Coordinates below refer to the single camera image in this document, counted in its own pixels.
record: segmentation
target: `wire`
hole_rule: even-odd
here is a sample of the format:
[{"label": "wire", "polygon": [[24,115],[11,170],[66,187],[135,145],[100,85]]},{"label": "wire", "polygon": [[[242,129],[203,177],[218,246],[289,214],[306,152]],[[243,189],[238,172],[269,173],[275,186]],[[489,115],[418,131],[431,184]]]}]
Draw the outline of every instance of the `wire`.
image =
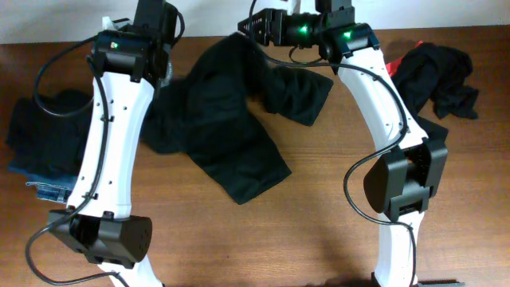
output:
[{"label": "wire", "polygon": [[[72,46],[71,48],[76,49],[76,48],[80,47],[81,45],[84,45],[84,43],[92,41],[94,38],[95,37],[91,37],[91,38],[89,38],[89,39],[87,39],[85,41],[82,41],[82,42]],[[72,50],[73,49],[66,49],[65,52],[68,53],[68,52],[70,52]],[[62,57],[64,55],[65,55],[65,53],[60,52],[57,56],[52,58],[52,60],[50,60],[50,62],[48,64],[46,64],[43,67],[43,69],[41,69],[41,71],[39,72],[39,75],[37,76],[37,80],[40,80],[41,75],[48,68],[48,66],[51,65],[51,63],[53,63],[58,58],[60,58],[60,57]],[[26,262],[27,262],[28,266],[32,270],[32,272],[37,277],[39,277],[39,279],[41,279],[43,282],[48,283],[50,285],[55,285],[55,286],[74,285],[74,284],[79,284],[79,283],[83,283],[83,282],[86,282],[86,281],[91,281],[93,279],[113,276],[117,280],[119,280],[120,283],[123,286],[129,287],[127,282],[117,272],[98,273],[98,274],[95,274],[95,275],[91,275],[91,276],[87,276],[87,277],[82,277],[82,278],[75,279],[75,280],[70,280],[70,281],[54,281],[53,279],[45,276],[41,271],[39,271],[39,269],[35,266],[35,263],[33,262],[32,254],[31,254],[31,247],[32,247],[33,243],[38,238],[40,238],[40,236],[42,236],[43,234],[47,233],[51,229],[53,229],[53,228],[55,228],[55,227],[57,227],[59,225],[65,224],[65,223],[73,220],[73,218],[75,218],[78,215],[78,213],[80,211],[82,211],[88,205],[90,200],[94,197],[94,194],[96,193],[97,186],[99,185],[101,172],[103,170],[104,155],[106,153],[106,143],[108,142],[108,128],[109,128],[109,120],[108,119],[110,118],[110,116],[109,116],[109,112],[108,112],[108,101],[107,101],[107,98],[106,98],[106,93],[104,91],[103,82],[101,81],[100,75],[97,72],[96,67],[94,66],[93,60],[92,60],[92,58],[90,56],[87,56],[87,63],[88,63],[88,67],[92,71],[92,74],[93,74],[94,78],[96,79],[97,85],[98,85],[99,90],[100,90],[101,101],[103,103],[103,136],[102,136],[102,139],[101,139],[100,155],[99,155],[99,160],[97,162],[96,174],[94,176],[94,180],[92,181],[92,187],[91,187],[90,191],[86,194],[85,200],[75,210],[73,210],[73,212],[71,212],[70,214],[67,214],[66,216],[64,216],[62,218],[59,218],[55,222],[52,222],[52,223],[48,224],[47,226],[43,227],[38,232],[36,232],[34,235],[32,235],[32,237],[30,237],[29,241],[26,243],[26,246],[25,246],[25,259],[26,259]],[[36,81],[36,88],[35,88],[36,93],[34,93],[34,96],[37,94],[37,84],[38,84],[38,81]],[[39,108],[41,108],[43,111],[47,112],[50,115],[55,114],[54,112],[51,112],[51,111],[45,109],[43,106],[39,106]],[[57,114],[56,116],[59,116],[59,117],[69,117],[70,115],[67,115],[67,114]]]},{"label": "wire", "polygon": [[292,63],[297,63],[297,64],[304,64],[304,65],[308,65],[308,64],[315,64],[315,63],[318,63],[320,61],[322,61],[322,58],[319,58],[317,60],[314,60],[314,61],[310,61],[310,62],[302,62],[302,61],[296,61],[292,58],[292,55],[294,54],[294,52],[296,51],[296,49],[303,49],[301,47],[298,47],[298,46],[295,46],[293,47],[292,49],[290,49],[290,51],[288,51],[288,58],[290,59],[290,61],[292,61]]},{"label": "wire", "polygon": [[[248,16],[249,38],[255,44],[257,44],[257,41],[255,41],[255,36],[253,34],[253,9],[255,8],[255,4],[256,3],[257,3],[257,0],[252,0],[252,5],[249,8],[249,16]],[[322,15],[321,19],[320,19],[320,24],[321,25],[323,25],[323,20],[324,20],[324,15]],[[322,33],[323,33],[323,31],[320,31],[320,38],[321,38],[321,40],[322,40]],[[348,189],[349,178],[351,177],[352,173],[358,167],[360,167],[364,163],[370,161],[371,159],[374,159],[374,158],[376,158],[378,156],[381,156],[381,155],[391,151],[393,148],[397,147],[404,140],[404,138],[406,137],[406,133],[407,133],[407,130],[409,129],[409,126],[408,126],[408,123],[407,123],[407,118],[405,117],[405,114],[406,114],[405,109],[404,109],[404,107],[402,105],[402,102],[398,98],[397,93],[391,88],[391,86],[381,76],[379,76],[378,74],[376,74],[376,73],[374,73],[374,72],[372,72],[372,71],[370,71],[368,69],[362,68],[362,67],[358,67],[358,66],[355,66],[355,65],[348,65],[348,64],[341,64],[341,63],[327,63],[327,62],[324,62],[324,63],[309,63],[309,64],[304,64],[304,63],[289,63],[289,62],[284,62],[284,61],[279,61],[277,59],[273,59],[270,56],[268,56],[266,53],[264,53],[263,51],[261,51],[261,53],[262,53],[263,57],[267,61],[271,61],[271,62],[273,62],[275,64],[284,65],[284,66],[288,66],[288,67],[296,67],[296,68],[333,67],[333,68],[344,68],[344,69],[357,70],[357,71],[360,71],[362,73],[366,73],[367,75],[372,76],[375,81],[379,81],[388,90],[388,92],[393,97],[394,102],[397,105],[398,112],[400,113],[400,116],[402,117],[402,130],[400,130],[399,138],[396,141],[394,141],[392,144],[388,145],[387,147],[385,147],[385,148],[383,148],[383,149],[381,149],[379,151],[376,151],[376,152],[372,153],[371,155],[368,155],[368,156],[362,158],[357,163],[352,165],[352,167],[349,168],[349,170],[347,171],[347,173],[345,174],[345,176],[343,178],[343,192],[345,194],[345,197],[346,197],[347,201],[349,202],[349,205],[351,205],[352,209],[354,209],[356,211],[356,213],[358,213],[361,217],[365,218],[367,221],[373,222],[373,223],[376,223],[376,224],[379,224],[379,225],[384,225],[384,226],[403,226],[403,227],[405,227],[408,230],[409,236],[410,236],[410,240],[411,240],[411,245],[412,245],[412,252],[413,252],[413,271],[412,271],[412,276],[411,276],[410,287],[414,286],[413,283],[414,283],[414,278],[416,276],[416,254],[417,254],[416,249],[417,249],[417,246],[416,246],[416,240],[414,238],[413,227],[408,225],[408,224],[406,224],[406,223],[404,223],[404,222],[387,222],[387,221],[382,221],[382,220],[379,220],[377,218],[372,218],[371,216],[365,214],[364,212],[362,212],[356,206],[356,204],[352,200],[351,196],[349,195],[349,189]]]},{"label": "wire", "polygon": [[89,109],[91,106],[92,106],[92,103],[94,101],[94,98],[91,98],[90,101],[84,105],[83,107],[81,108],[78,108],[77,110],[75,111],[72,111],[72,112],[66,112],[66,113],[59,113],[59,112],[55,112],[55,111],[52,111],[50,109],[48,109],[42,102],[41,100],[41,97],[39,96],[39,92],[38,92],[38,89],[39,89],[39,83],[41,82],[41,78],[42,78],[42,75],[46,72],[46,69],[48,69],[50,67],[51,64],[53,64],[54,62],[60,60],[65,54],[77,49],[77,48],[80,48],[82,45],[85,45],[91,41],[95,41],[97,39],[97,35],[94,36],[94,37],[90,37],[88,39],[85,39],[81,42],[78,42],[76,43],[75,45],[72,45],[70,47],[68,47],[67,49],[61,51],[60,53],[58,53],[56,56],[54,56],[53,58],[51,58],[45,65],[42,66],[42,68],[39,70],[39,73],[37,74],[37,77],[35,78],[35,87],[33,88],[33,100],[35,101],[36,105],[45,113],[51,115],[51,116],[56,116],[56,117],[60,117],[60,118],[68,118],[68,117],[73,117],[73,116],[76,116],[76,115],[79,115],[81,114],[82,112],[84,112],[85,110]]},{"label": "wire", "polygon": [[181,12],[177,12],[177,17],[179,22],[181,23],[181,31],[178,33],[177,37],[174,39],[174,42],[172,43],[172,48],[177,45],[179,40],[181,40],[182,35],[184,34],[184,30],[186,29],[186,23],[184,22],[184,17],[181,14]]}]

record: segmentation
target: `folded black cloth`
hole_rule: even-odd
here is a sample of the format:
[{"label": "folded black cloth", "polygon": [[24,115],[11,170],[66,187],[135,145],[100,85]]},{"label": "folded black cloth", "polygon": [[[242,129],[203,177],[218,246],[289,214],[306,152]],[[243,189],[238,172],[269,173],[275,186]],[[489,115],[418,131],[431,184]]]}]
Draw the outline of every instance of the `folded black cloth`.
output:
[{"label": "folded black cloth", "polygon": [[[87,104],[90,96],[65,90],[42,99],[52,110],[71,112]],[[72,118],[57,118],[45,114],[31,99],[21,98],[14,105],[6,140],[16,153],[13,167],[50,179],[78,175],[91,115],[90,108]]]},{"label": "folded black cloth", "polygon": [[246,97],[262,95],[268,112],[312,125],[331,87],[309,71],[269,68],[257,45],[235,33],[208,49],[186,78],[161,90],[142,138],[158,153],[187,153],[243,204],[291,174]]},{"label": "folded black cloth", "polygon": [[392,80],[416,120],[428,99],[434,102],[433,110],[439,119],[450,113],[476,119],[473,106],[478,90],[464,85],[472,71],[467,53],[425,43],[408,52]]}]

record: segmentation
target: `crumpled black cloth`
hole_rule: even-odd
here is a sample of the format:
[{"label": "crumpled black cloth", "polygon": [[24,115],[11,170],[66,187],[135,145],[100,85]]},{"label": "crumpled black cloth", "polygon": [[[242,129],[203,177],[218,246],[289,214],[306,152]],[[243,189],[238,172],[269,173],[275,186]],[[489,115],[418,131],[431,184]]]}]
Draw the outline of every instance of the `crumpled black cloth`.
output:
[{"label": "crumpled black cloth", "polygon": [[392,80],[416,120],[428,99],[434,102],[439,119],[451,113],[474,120],[478,118],[473,107],[479,91],[464,85],[472,71],[467,53],[424,43],[408,52]]},{"label": "crumpled black cloth", "polygon": [[161,90],[142,139],[158,153],[187,153],[243,204],[291,174],[246,97],[262,95],[268,112],[312,125],[332,85],[306,70],[269,68],[257,45],[235,33],[208,49],[186,78]]},{"label": "crumpled black cloth", "polygon": [[[41,97],[56,112],[71,112],[90,100],[90,95],[65,90],[55,97]],[[45,114],[31,99],[14,105],[6,143],[15,153],[12,167],[56,179],[78,175],[84,157],[92,108],[72,118]]]}]

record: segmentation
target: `white backdrop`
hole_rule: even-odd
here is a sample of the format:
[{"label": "white backdrop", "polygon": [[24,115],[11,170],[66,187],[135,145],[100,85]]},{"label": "white backdrop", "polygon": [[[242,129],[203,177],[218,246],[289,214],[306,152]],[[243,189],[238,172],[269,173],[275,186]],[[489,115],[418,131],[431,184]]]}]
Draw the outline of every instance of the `white backdrop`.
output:
[{"label": "white backdrop", "polygon": [[[0,0],[0,43],[78,41],[99,32],[101,18],[131,18],[138,0]],[[251,0],[170,0],[186,20],[188,37],[222,36],[247,18]],[[301,11],[315,12],[314,0]],[[510,24],[510,0],[353,0],[356,21],[374,29]],[[259,0],[287,9],[289,2]]]}]

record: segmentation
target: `green object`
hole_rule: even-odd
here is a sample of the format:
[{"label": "green object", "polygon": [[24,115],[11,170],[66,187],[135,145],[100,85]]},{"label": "green object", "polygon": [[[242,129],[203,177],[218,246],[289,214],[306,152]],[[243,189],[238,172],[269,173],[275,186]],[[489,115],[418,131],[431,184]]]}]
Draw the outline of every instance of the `green object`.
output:
[{"label": "green object", "polygon": [[308,27],[307,26],[301,27],[300,33],[308,33]]}]

